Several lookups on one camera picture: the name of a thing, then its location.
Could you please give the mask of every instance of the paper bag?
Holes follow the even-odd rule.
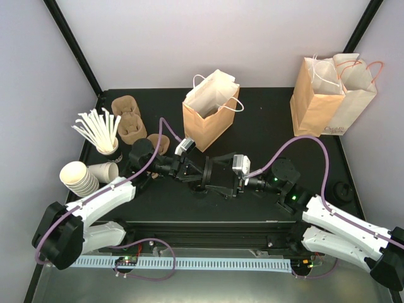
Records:
[[[204,152],[233,124],[239,85],[229,74],[216,70],[194,87],[182,103],[185,136]]]
[[[295,135],[320,136],[344,96],[332,59],[304,58],[294,89]]]
[[[338,75],[346,89],[345,98],[324,128],[323,134],[345,134],[377,94],[374,78],[368,68],[373,63],[367,65],[365,61],[357,60],[358,56],[359,54],[337,54],[333,57]]]

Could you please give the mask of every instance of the robotic arm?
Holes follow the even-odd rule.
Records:
[[[245,155],[234,153],[216,158],[206,157],[203,167],[191,161],[187,154],[195,146],[192,139],[184,139],[175,150],[173,158],[157,156],[148,171],[167,175],[179,182],[185,182],[195,190],[212,190],[222,196],[233,198],[245,190],[266,191],[278,195],[277,204],[289,213],[299,214],[300,233],[292,235],[300,249],[329,254],[353,263],[371,274],[380,284],[392,290],[401,291],[404,286],[404,251],[381,239],[404,244],[404,230],[396,227],[393,231],[362,221],[327,203],[331,212],[325,209],[320,196],[296,184],[300,174],[290,160],[278,158],[267,174],[247,178],[250,161]],[[132,147],[127,165],[127,175],[139,171],[154,152],[147,139],[140,139]],[[126,235],[125,228],[117,222],[92,226],[93,223],[115,207],[131,201],[135,193],[144,191],[152,182],[151,174],[139,177],[117,188],[114,184],[125,178],[118,177],[107,186],[113,190],[97,196],[91,203],[74,211],[50,234],[42,246],[41,253],[58,269],[62,270],[74,263],[80,254],[105,246],[119,245]],[[55,202],[48,207],[33,238],[37,247],[49,227],[61,215],[75,206],[83,205],[86,199],[62,206]],[[375,236],[341,220],[339,214],[357,226],[371,229]]]

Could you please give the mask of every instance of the bundle of straws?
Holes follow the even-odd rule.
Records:
[[[72,128],[97,147],[100,152],[108,153],[114,150],[116,132],[121,117],[117,116],[114,123],[114,115],[109,114],[105,108],[102,110],[105,112],[105,120],[103,115],[98,115],[97,111],[93,109],[89,114],[78,114],[82,119],[77,119],[76,123],[82,123],[84,128],[75,125]]]

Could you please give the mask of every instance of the black table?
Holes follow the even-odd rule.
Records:
[[[132,95],[138,103],[148,134],[158,132],[158,119],[164,117],[177,135],[183,138],[181,103],[188,91],[189,88],[108,90],[102,104],[97,107],[111,110],[111,103],[115,98]],[[241,88],[239,99],[245,105],[245,111],[236,113],[233,125],[204,154],[197,151],[196,156],[204,158],[205,155],[214,157],[237,152],[250,158],[252,170],[261,168],[284,142],[294,137],[289,106],[292,92],[293,88]],[[171,156],[177,142],[166,129],[164,133],[171,140],[166,154]],[[330,155],[328,187],[338,181],[354,186],[339,137],[322,136],[320,140],[326,145]],[[120,138],[119,146],[124,154],[119,168],[123,169],[131,146],[123,143]],[[319,193],[324,174],[324,156],[320,147],[311,140],[301,140],[287,148],[283,155],[291,159],[301,173],[298,184]],[[95,147],[86,143],[82,161],[91,165],[103,163],[105,158]],[[68,201],[75,199],[77,197],[70,194]],[[262,248],[268,241],[263,236],[268,233],[268,229],[282,229],[283,234],[279,236],[282,239],[285,237],[284,232],[297,219],[280,209],[275,204],[276,199],[274,194],[257,195],[254,192],[240,194],[234,199],[223,199],[210,192],[201,199],[187,185],[167,177],[153,182],[145,193],[112,210],[100,222],[120,218],[143,231],[138,234],[139,238],[160,236],[178,246],[186,244],[185,246],[206,247],[208,243],[214,243],[215,247],[253,245]],[[355,200],[341,209],[363,218],[356,194]],[[199,237],[194,237],[195,232],[199,232]],[[252,237],[250,242],[246,241],[246,235]],[[285,248],[284,241],[279,242],[279,246],[273,249]]]

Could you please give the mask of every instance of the white perforated rail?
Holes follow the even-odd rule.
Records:
[[[113,268],[118,256],[80,256],[70,267]],[[172,258],[139,257],[135,265],[121,265],[118,268],[148,270],[169,270]],[[234,271],[277,271],[291,273],[288,259],[237,259],[237,258],[176,258],[177,270],[234,270]]]

